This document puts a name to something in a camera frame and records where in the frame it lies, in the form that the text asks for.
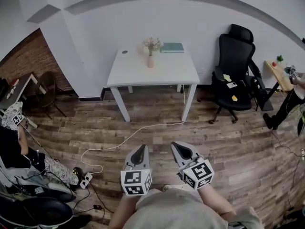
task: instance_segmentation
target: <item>green book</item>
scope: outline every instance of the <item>green book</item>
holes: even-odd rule
[[[161,47],[161,52],[163,53],[184,52],[184,48],[182,43],[165,42]]]

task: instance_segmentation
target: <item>small plant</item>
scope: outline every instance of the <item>small plant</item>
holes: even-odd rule
[[[283,62],[284,61],[283,56],[281,56],[281,55],[277,56],[276,60],[278,60],[279,62]]]
[[[155,38],[147,38],[144,42],[143,42],[144,46],[148,48],[149,51],[149,56],[153,55],[153,51],[158,51],[161,46],[162,43],[159,40],[159,38],[155,39]]]

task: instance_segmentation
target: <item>vase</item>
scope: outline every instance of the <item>vase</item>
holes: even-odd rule
[[[147,67],[148,68],[153,68],[154,67],[154,61],[153,61],[153,56],[149,55],[147,58]]]

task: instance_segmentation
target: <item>wooden chair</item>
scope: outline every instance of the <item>wooden chair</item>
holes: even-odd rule
[[[46,94],[40,94],[39,87],[42,86],[44,90],[46,91]],[[37,85],[36,85],[36,90],[35,94],[36,97],[39,101],[40,108],[42,111],[50,118],[50,115],[48,113],[47,108],[53,104],[55,108],[58,109],[58,111],[65,117],[67,117],[56,105],[55,100],[56,100],[56,94],[58,92],[62,91],[60,88],[58,88],[55,77],[53,72],[48,71],[42,74],[42,76],[39,78]]]

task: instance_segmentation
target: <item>potted plant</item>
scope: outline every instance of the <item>potted plant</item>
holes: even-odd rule
[[[158,51],[161,48],[162,43],[159,40],[159,38],[154,39],[154,38],[150,37],[150,38],[146,39],[143,42],[143,44],[144,44],[145,47],[148,48],[148,51],[149,51],[149,55],[148,55],[148,59],[147,59],[147,67],[148,68],[153,68],[153,66],[154,66],[153,52]]]
[[[278,63],[281,63],[283,61],[284,61],[283,56],[279,55],[279,56],[276,57],[276,62],[275,61],[272,62],[272,66],[276,67]]]

